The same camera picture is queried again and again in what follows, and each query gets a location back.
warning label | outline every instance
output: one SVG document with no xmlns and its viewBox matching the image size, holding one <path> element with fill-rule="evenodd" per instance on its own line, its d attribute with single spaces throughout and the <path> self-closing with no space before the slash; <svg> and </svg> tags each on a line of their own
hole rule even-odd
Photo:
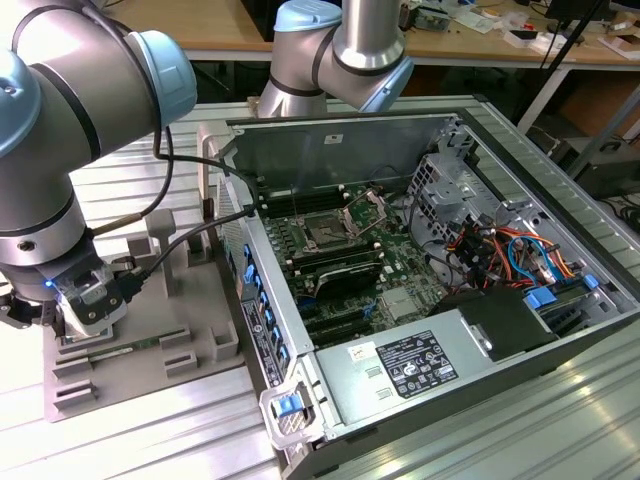
<svg viewBox="0 0 640 480">
<path fill-rule="evenodd" d="M 376 349 L 402 398 L 411 398 L 458 378 L 430 330 Z"/>
</svg>

black connector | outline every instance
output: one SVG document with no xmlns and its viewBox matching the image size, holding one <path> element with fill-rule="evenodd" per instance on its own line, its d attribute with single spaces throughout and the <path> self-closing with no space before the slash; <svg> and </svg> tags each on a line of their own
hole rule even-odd
<svg viewBox="0 0 640 480">
<path fill-rule="evenodd" d="M 549 247 L 545 248 L 544 250 L 545 250 L 545 252 L 547 252 L 547 253 L 551 253 L 551 252 L 555 252 L 556 250 L 559 250 L 559 249 L 560 249 L 560 245 L 558 245 L 558 244 L 556 243 L 556 244 L 554 244 L 554 245 L 551 245 L 551 246 L 549 246 Z"/>
<path fill-rule="evenodd" d="M 127 303 L 131 303 L 133 297 L 142 291 L 144 285 L 144 277 L 140 274 L 136 275 L 131 272 L 120 275 L 116 279 L 118 289 L 122 294 L 122 298 Z"/>
</svg>

circuit board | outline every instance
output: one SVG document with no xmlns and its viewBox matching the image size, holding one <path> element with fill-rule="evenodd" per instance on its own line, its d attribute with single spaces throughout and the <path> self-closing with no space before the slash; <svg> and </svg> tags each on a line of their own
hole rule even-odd
<svg viewBox="0 0 640 480">
<path fill-rule="evenodd" d="M 291 294 L 320 347 L 422 319 L 446 295 L 384 197 L 363 186 L 343 193 L 354 199 L 344 208 L 264 219 Z M 329 288 L 331 281 L 339 288 Z"/>
</svg>

desk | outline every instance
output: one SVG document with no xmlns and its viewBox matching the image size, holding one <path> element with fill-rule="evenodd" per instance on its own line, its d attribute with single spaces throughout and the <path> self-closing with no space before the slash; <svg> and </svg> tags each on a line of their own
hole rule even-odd
<svg viewBox="0 0 640 480">
<path fill-rule="evenodd" d="M 513 0 L 494 9 L 524 11 L 538 30 L 546 31 L 549 23 Z M 262 40 L 240 0 L 126 0 L 109 13 L 134 30 L 159 30 L 171 35 L 191 60 L 271 60 L 272 44 Z M 587 33 L 585 42 L 571 50 L 518 124 L 520 130 L 529 129 L 571 70 L 640 71 L 640 62 L 630 62 L 601 45 L 599 36 Z M 407 54 L 417 65 L 539 68 L 543 58 L 533 50 L 512 47 L 497 31 L 482 35 L 455 22 L 449 33 L 414 29 L 406 38 Z"/>
</svg>

electronic device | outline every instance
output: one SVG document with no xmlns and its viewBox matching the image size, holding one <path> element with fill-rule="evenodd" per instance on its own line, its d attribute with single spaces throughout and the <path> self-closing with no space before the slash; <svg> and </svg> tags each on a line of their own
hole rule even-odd
<svg viewBox="0 0 640 480">
<path fill-rule="evenodd" d="M 547 29 L 551 33 L 556 33 L 569 38 L 571 36 L 571 22 L 581 20 L 589 11 L 591 3 L 584 0 L 553 0 L 545 12 L 545 17 L 557 20 L 555 24 L 550 23 Z M 596 11 L 591 21 L 609 22 L 615 18 L 616 14 L 609 8 L 609 2 L 604 2 L 602 7 Z"/>
<path fill-rule="evenodd" d="M 622 12 L 640 12 L 638 0 L 611 0 L 611 10 Z"/>
<path fill-rule="evenodd" d="M 553 149 L 551 159 L 567 170 L 591 138 L 566 138 Z M 575 178 L 593 198 L 608 198 L 640 192 L 640 153 L 627 142 L 612 138 Z"/>
<path fill-rule="evenodd" d="M 553 370 L 640 315 L 640 284 L 466 110 L 231 119 L 201 137 L 260 178 L 258 214 L 218 235 L 288 478 Z M 224 214 L 251 201 L 233 178 L 217 192 Z"/>
</svg>

